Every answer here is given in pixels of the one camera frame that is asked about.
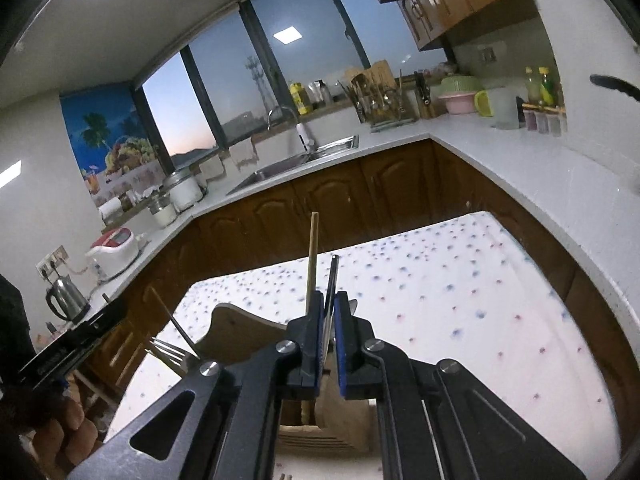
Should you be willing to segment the person's left hand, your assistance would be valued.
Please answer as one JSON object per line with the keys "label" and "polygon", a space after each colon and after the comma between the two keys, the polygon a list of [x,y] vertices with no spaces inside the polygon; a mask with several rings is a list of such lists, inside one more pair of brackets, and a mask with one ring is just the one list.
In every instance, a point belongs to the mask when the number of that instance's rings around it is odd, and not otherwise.
{"label": "person's left hand", "polygon": [[66,394],[55,415],[37,429],[25,451],[23,479],[66,479],[102,443],[96,425],[88,419],[78,396]]}

